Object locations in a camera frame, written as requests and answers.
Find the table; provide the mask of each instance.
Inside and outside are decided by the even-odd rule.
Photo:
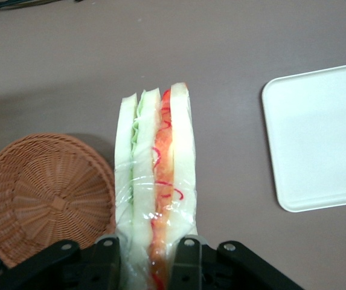
[[[261,91],[346,65],[346,1],[60,1],[0,11],[0,150],[35,132],[80,138],[113,165],[122,97],[187,82],[197,228],[238,240],[306,289],[346,289],[346,206],[277,202]]]

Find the plastic wrap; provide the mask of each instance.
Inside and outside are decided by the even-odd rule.
[[[179,240],[196,234],[190,99],[184,83],[124,98],[115,144],[121,288],[166,289]]]

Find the screw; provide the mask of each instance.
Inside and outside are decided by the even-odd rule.
[[[103,243],[103,246],[109,247],[109,246],[112,246],[112,244],[113,244],[113,242],[111,240],[105,240]]]
[[[72,245],[70,243],[66,243],[65,245],[62,246],[63,251],[69,250],[70,248],[72,248]]]
[[[230,252],[233,252],[235,250],[235,246],[231,243],[224,244],[223,248]]]
[[[195,242],[191,239],[187,239],[185,242],[184,242],[184,245],[185,246],[188,246],[188,247],[192,247],[194,246]]]

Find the woven basket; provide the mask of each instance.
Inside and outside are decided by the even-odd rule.
[[[80,140],[35,134],[0,153],[0,258],[9,267],[54,242],[81,248],[115,230],[114,174]]]

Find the white tray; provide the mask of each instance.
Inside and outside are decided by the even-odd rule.
[[[280,205],[345,205],[346,66],[271,80],[263,106]]]

